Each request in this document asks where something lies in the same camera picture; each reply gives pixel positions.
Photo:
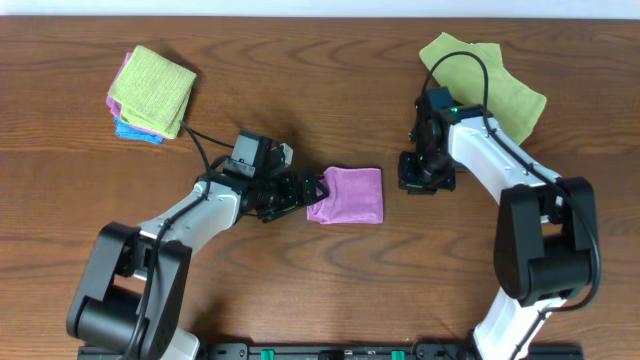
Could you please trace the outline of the purple microfiber cloth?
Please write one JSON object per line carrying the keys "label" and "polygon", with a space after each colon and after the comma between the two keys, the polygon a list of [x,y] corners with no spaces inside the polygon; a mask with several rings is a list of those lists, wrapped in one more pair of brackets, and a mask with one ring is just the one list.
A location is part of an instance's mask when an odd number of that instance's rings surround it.
{"label": "purple microfiber cloth", "polygon": [[382,224],[382,171],[378,168],[329,167],[321,183],[329,196],[307,208],[307,220],[322,225]]}

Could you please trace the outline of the crumpled olive green cloth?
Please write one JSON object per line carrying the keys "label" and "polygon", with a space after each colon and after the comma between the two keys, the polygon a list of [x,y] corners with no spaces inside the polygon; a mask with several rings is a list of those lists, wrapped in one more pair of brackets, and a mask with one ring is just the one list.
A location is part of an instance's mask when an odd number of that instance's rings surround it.
{"label": "crumpled olive green cloth", "polygon": [[435,80],[447,87],[453,98],[464,105],[483,100],[484,77],[488,72],[488,110],[501,129],[520,145],[532,134],[547,98],[513,77],[505,68],[497,43],[466,43],[443,33],[419,52]]}

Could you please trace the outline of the folded green cloth on stack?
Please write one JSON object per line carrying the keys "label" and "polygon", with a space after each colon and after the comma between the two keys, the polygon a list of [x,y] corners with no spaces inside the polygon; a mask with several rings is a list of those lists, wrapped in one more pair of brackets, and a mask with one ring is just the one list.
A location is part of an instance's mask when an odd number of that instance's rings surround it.
{"label": "folded green cloth on stack", "polygon": [[195,72],[138,45],[108,96],[121,106],[123,122],[175,139],[196,77]]}

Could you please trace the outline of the folded blue cloth in stack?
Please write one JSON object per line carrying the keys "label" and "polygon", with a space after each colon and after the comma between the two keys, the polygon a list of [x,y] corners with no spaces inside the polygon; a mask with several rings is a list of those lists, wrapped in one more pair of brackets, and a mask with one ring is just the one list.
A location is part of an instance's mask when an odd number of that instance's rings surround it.
{"label": "folded blue cloth in stack", "polygon": [[164,138],[160,135],[137,129],[119,118],[114,119],[115,135],[122,139],[143,141],[152,144],[161,144]]}

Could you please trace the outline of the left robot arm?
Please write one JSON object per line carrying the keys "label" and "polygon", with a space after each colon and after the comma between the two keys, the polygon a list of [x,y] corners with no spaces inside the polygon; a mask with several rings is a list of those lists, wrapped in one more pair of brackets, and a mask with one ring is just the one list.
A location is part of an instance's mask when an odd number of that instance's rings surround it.
{"label": "left robot arm", "polygon": [[165,213],[98,234],[67,316],[81,359],[202,359],[206,347],[178,326],[192,257],[244,215],[268,223],[327,198],[319,176],[251,179],[217,171]]}

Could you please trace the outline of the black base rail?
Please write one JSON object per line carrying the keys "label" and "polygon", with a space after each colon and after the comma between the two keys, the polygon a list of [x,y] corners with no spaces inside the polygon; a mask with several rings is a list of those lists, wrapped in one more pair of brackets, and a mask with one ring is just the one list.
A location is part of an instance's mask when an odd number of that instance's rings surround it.
{"label": "black base rail", "polygon": [[[113,351],[81,346],[78,360],[118,359]],[[208,360],[445,360],[481,359],[471,346],[455,343],[422,342],[402,346],[251,346],[245,343],[221,343],[201,349],[195,359]],[[532,346],[532,360],[584,360],[579,346]]]}

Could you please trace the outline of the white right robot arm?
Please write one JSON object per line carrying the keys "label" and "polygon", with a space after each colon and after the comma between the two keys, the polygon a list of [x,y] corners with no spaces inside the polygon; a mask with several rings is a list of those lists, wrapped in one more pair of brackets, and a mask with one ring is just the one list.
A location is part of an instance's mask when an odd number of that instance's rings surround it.
{"label": "white right robot arm", "polygon": [[400,156],[399,186],[412,195],[456,187],[466,168],[499,207],[493,264],[499,291],[472,332],[477,359],[523,359],[546,320],[586,307],[601,281],[595,196],[582,177],[538,164],[483,107],[419,105]]}

